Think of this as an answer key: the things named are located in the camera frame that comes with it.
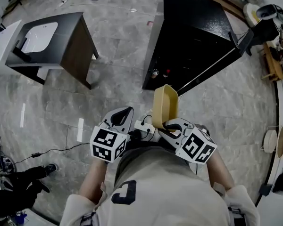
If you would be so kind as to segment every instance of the wooden table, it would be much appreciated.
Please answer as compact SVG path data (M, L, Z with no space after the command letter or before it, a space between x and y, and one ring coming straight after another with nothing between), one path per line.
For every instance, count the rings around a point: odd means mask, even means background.
M279 61L276 61L272 53L270 52L269 47L273 47L271 42L266 42L264 45L264 56L267 61L269 74L263 76L261 79L269 78L270 81L278 81L283 79L283 70Z

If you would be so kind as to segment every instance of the black pants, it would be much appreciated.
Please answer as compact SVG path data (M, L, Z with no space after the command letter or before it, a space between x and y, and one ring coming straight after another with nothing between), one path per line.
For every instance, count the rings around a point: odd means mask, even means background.
M32 208L37 194L42 191L42 185L38 179L46 177L46 172L43 167L35 167L7 177L13 184L13 192L0 190L0 217Z

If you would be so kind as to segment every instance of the person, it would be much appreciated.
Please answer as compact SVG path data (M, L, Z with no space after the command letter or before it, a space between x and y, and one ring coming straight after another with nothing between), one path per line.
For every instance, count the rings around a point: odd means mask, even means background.
M50 192L39 179L47 177L57 169L57 165L51 163L46 167L34 167L24 172L0 175L0 218L32 208L38 193L42 190Z
M93 158L78 194L67 199L61 226L260 225L246 188L235 186L217 149L207 161L210 185L163 139L127 144L112 195L105 193L106 169Z

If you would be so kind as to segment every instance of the white sink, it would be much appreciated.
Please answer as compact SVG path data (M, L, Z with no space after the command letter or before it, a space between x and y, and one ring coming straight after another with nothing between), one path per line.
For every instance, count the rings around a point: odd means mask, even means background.
M21 49L22 52L33 53L45 50L57 27L57 22L33 27L25 36L27 40Z

